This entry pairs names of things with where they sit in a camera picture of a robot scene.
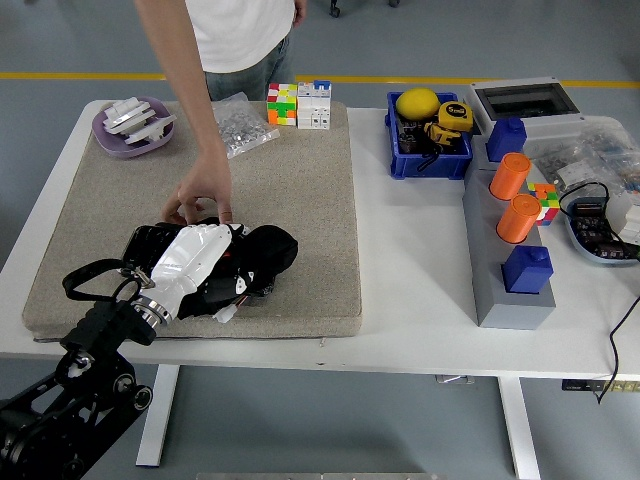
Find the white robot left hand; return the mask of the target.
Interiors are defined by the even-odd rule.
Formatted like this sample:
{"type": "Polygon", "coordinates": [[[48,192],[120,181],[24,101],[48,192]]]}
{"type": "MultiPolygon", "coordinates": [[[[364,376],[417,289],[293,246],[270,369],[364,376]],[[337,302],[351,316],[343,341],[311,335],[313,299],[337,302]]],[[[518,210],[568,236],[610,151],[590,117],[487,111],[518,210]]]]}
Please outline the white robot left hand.
{"type": "Polygon", "coordinates": [[[195,293],[231,245],[240,224],[193,225],[181,229],[151,271],[144,300],[163,323],[177,317],[182,300],[195,293]]]}

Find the person's right hand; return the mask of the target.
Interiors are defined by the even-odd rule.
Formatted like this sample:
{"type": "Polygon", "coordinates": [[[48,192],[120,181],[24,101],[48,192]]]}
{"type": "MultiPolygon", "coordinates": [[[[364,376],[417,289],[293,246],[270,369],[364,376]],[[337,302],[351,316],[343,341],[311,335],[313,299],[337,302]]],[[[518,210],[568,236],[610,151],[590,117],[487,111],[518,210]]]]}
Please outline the person's right hand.
{"type": "Polygon", "coordinates": [[[212,200],[221,223],[231,223],[231,172],[223,143],[213,143],[200,149],[189,172],[178,183],[161,209],[165,222],[195,224],[202,209],[201,199],[212,200]]]}

